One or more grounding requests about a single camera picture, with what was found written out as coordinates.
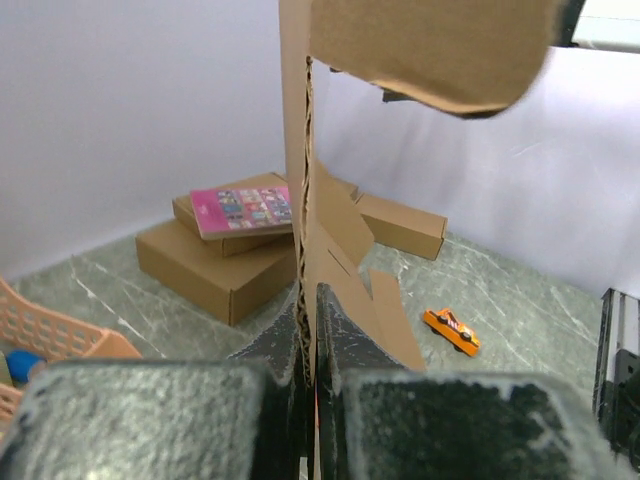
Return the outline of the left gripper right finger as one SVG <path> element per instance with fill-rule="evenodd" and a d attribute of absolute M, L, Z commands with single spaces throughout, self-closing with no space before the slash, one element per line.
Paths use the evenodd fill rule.
<path fill-rule="evenodd" d="M 415 372 L 317 288 L 325 479 L 633 479 L 576 390 L 539 373 Z"/>

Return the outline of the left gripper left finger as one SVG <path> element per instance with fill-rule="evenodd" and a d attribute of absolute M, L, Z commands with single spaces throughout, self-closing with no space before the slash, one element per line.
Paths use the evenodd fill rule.
<path fill-rule="evenodd" d="M 66 361 L 1 444 L 5 479 L 295 479 L 305 447 L 294 305 L 221 361 Z"/>

